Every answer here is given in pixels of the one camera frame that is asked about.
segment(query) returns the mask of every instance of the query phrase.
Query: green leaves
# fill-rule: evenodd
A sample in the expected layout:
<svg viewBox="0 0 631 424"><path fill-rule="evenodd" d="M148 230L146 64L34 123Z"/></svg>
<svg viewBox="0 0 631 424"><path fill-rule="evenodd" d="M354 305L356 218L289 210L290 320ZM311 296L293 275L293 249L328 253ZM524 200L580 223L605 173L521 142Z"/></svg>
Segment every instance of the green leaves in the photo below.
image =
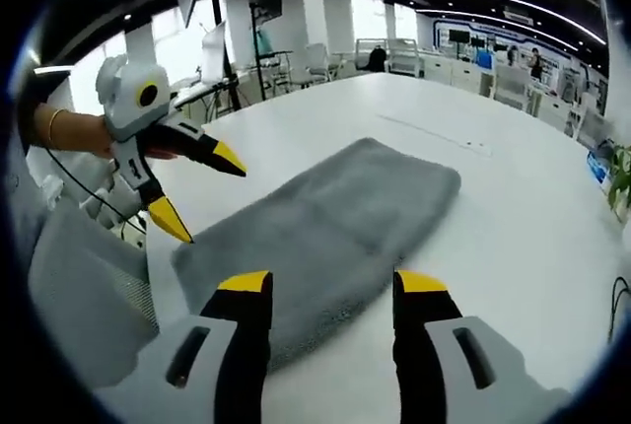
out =
<svg viewBox="0 0 631 424"><path fill-rule="evenodd" d="M626 195L626 207L631 206L631 146L616 146L611 160L611 188L607 195L609 207L615 209L618 195Z"/></svg>

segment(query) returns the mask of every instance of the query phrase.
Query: white column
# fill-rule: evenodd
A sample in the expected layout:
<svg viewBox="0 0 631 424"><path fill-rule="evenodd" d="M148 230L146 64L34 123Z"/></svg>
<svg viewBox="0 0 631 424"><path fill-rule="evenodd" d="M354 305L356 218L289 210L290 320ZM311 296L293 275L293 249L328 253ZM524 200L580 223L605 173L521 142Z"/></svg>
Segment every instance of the white column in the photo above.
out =
<svg viewBox="0 0 631 424"><path fill-rule="evenodd" d="M328 53L352 52L351 0L303 0L310 44L321 42Z"/></svg>
<svg viewBox="0 0 631 424"><path fill-rule="evenodd" d="M416 31L418 32L418 47L431 49L434 45L434 19L417 13Z"/></svg>
<svg viewBox="0 0 631 424"><path fill-rule="evenodd" d="M129 33L125 32L125 43L130 61L157 63L151 22Z"/></svg>
<svg viewBox="0 0 631 424"><path fill-rule="evenodd" d="M249 0L226 0L226 19L230 22L230 37L235 51L235 64L239 68L254 61L252 22Z"/></svg>
<svg viewBox="0 0 631 424"><path fill-rule="evenodd" d="M386 31L388 39L396 39L396 15L394 5L386 3Z"/></svg>
<svg viewBox="0 0 631 424"><path fill-rule="evenodd" d="M303 0L283 0L283 15L264 24L263 30L274 51L304 51L308 40Z"/></svg>
<svg viewBox="0 0 631 424"><path fill-rule="evenodd" d="M624 42L621 27L612 21L609 26L609 89L604 117L613 125L612 138L625 146L631 145L631 46Z"/></svg>

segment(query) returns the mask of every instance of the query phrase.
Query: black cable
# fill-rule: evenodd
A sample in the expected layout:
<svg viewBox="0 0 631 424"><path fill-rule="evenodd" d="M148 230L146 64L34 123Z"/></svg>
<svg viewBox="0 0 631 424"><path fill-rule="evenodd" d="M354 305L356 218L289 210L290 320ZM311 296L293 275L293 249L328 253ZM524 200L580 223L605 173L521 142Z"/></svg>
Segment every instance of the black cable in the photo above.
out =
<svg viewBox="0 0 631 424"><path fill-rule="evenodd" d="M244 92L239 89L239 87L237 87L237 91L239 91L239 93L241 94L241 96L245 99L245 101L247 102L247 106L251 106L251 103L249 102L249 100L247 99L247 97L245 96Z"/></svg>
<svg viewBox="0 0 631 424"><path fill-rule="evenodd" d="M616 296L615 288L618 285L618 281L622 281L624 283L624 288L618 291L618 295ZM613 282L613 289L611 291L611 320L609 323L609 335L607 337L607 340L609 342L611 341L611 338L613 336L613 325L615 322L615 314L617 313L618 303L620 302L620 298L622 297L623 293L627 293L629 296L631 296L631 289L629 289L629 283L627 283L627 281L622 276L618 276L617 278L615 278L615 281Z"/></svg>
<svg viewBox="0 0 631 424"><path fill-rule="evenodd" d="M54 161L54 162L57 164L57 166L58 166L59 168L61 168L61 170L62 170L65 174L67 174L67 175L68 175L68 176L69 176L72 180L74 180L77 184L79 184L79 186L80 186L83 190L85 190L85 191L86 191L86 192L88 192L91 196L95 197L98 201L100 201L101 203L103 203L103 204L105 204L107 207L109 207L111 210L113 210L113 211L116 213L116 215L118 215L118 217L120 217L121 219L123 219L123 223L125 223L125 224L129 224L129 225L131 225L134 229L136 229L138 232L140 232L141 234L143 234L143 235L147 235L147 232L145 232L145 231L143 231L143 230L139 229L138 227L136 227L136 226L135 226L134 224L132 224L131 222L129 222L129 221L127 221L127 220L125 220L125 216L124 216L124 215L122 215L122 214L118 211L118 209L116 209L115 207L113 207L113 206L112 206L109 202L107 202L106 200L104 200L104 199L100 198L98 195L94 194L91 190L89 190L87 187L85 187L85 186L83 185L83 183L82 183L82 182L80 182L80 181L79 181L76 177L74 177L74 176L72 175L72 173L70 173L70 172L66 169L66 167L65 167L65 166L63 166L63 164L62 164L62 163L61 163L61 162L60 162L60 161L59 161L59 160L58 160L58 159L57 159L57 158L56 158L56 157L55 157L55 156L54 156L54 155L50 152L50 150L48 149L48 147L47 147L47 146L44 146L43 148L44 148L44 150L46 150L46 152L48 153L48 156L50 156L50 158L52 158L52 161Z"/></svg>

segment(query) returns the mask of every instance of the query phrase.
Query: white cabinet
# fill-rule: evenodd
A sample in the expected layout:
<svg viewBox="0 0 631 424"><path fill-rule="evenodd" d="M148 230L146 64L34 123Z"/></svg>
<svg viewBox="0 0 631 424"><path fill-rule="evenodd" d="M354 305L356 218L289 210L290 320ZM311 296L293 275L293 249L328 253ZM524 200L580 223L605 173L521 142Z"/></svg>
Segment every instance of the white cabinet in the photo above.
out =
<svg viewBox="0 0 631 424"><path fill-rule="evenodd" d="M453 62L452 86L472 92L473 94L479 94L481 80L482 73L474 64L461 61Z"/></svg>
<svg viewBox="0 0 631 424"><path fill-rule="evenodd" d="M424 56L425 79L458 87L473 94L480 94L482 72L468 62L456 61L447 57Z"/></svg>
<svg viewBox="0 0 631 424"><path fill-rule="evenodd" d="M425 57L425 79L449 85L452 82L452 62L444 57Z"/></svg>
<svg viewBox="0 0 631 424"><path fill-rule="evenodd" d="M571 108L572 106L561 102L557 98L542 95L537 118L555 127L557 130L565 132Z"/></svg>

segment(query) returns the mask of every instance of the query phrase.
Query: white table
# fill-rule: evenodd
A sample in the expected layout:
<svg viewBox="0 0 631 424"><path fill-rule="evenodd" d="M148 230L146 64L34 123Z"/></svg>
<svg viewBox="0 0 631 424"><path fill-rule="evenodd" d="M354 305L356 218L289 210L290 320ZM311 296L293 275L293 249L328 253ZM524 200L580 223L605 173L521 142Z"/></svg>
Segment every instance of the white table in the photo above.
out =
<svg viewBox="0 0 631 424"><path fill-rule="evenodd" d="M552 127L465 91L372 74L267 101L207 131L239 154L247 178L186 159L154 166L192 233L372 136L462 177L448 217L405 267L445 281L460 310L522 350L527 371L547 388L576 389L598 362L621 229L591 178L585 148ZM162 325L186 314L169 265L176 246L149 226ZM264 422L398 422L392 340L387 291L347 330L267 378Z"/></svg>

